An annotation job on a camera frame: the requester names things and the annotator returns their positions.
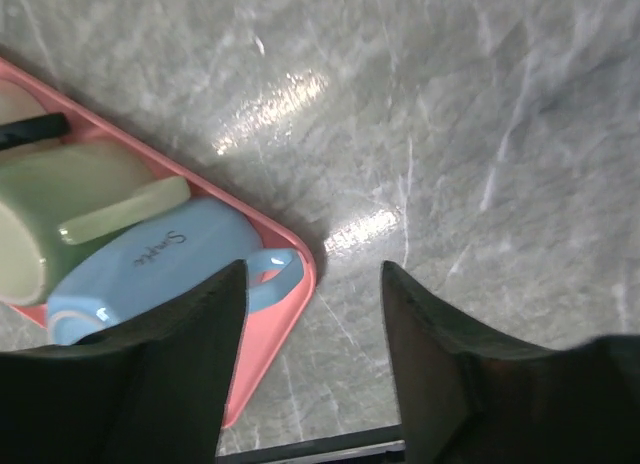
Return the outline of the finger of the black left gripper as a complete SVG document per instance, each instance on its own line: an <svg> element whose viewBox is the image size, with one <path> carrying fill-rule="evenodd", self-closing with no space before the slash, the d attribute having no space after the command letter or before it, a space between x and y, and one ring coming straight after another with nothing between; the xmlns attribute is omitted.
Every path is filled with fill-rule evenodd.
<svg viewBox="0 0 640 464"><path fill-rule="evenodd" d="M1 150L9 150L69 133L64 113L50 113L1 125Z"/></svg>

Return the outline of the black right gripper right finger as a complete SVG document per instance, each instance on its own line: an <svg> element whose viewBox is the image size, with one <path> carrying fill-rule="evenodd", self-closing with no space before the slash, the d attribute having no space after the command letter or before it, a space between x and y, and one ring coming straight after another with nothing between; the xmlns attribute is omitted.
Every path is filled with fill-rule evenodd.
<svg viewBox="0 0 640 464"><path fill-rule="evenodd" d="M410 463L635 463L639 339L552 350L498 331L381 268L381 302Z"/></svg>

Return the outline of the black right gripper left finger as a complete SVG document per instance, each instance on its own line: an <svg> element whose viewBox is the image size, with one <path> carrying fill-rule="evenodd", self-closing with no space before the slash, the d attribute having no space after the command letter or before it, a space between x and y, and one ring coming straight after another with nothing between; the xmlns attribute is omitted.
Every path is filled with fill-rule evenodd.
<svg viewBox="0 0 640 464"><path fill-rule="evenodd" d="M5 463L212 463L246 320L237 260L78 343L1 356Z"/></svg>

